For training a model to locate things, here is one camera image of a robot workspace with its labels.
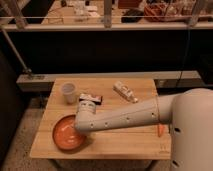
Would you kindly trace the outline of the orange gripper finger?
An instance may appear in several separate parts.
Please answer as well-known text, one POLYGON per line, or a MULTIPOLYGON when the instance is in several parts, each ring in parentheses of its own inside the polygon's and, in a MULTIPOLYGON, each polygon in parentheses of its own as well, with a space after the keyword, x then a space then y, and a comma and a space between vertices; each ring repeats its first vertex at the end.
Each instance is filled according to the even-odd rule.
POLYGON ((157 126, 158 137, 161 137, 164 134, 164 131, 165 131, 165 125, 158 124, 157 126))

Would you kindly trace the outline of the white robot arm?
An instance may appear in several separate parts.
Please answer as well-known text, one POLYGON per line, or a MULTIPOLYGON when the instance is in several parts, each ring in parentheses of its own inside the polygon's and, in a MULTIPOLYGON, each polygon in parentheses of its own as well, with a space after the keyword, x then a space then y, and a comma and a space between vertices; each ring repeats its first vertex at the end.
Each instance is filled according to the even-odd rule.
POLYGON ((213 169, 213 90, 210 89, 155 96, 100 114, 79 106, 75 128, 87 133, 158 123, 171 125, 170 171, 213 169))

